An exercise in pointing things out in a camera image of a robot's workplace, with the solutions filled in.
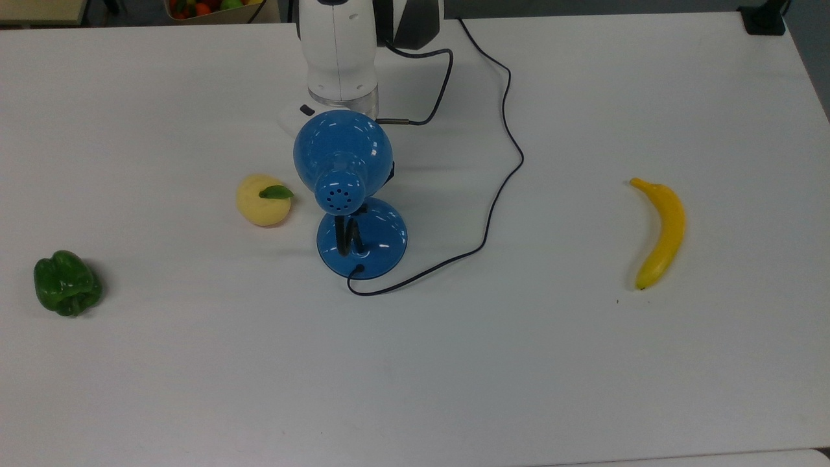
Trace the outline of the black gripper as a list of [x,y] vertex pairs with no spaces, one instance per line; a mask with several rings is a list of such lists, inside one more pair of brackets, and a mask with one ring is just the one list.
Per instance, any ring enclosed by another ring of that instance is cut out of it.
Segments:
[[[390,168],[388,177],[386,178],[386,182],[391,181],[391,179],[393,177],[395,177],[395,174],[396,174],[396,163],[395,163],[394,160],[392,160],[391,168]],[[368,203],[362,204],[361,207],[359,207],[359,215],[365,215],[365,213],[368,212],[368,208],[369,208]]]

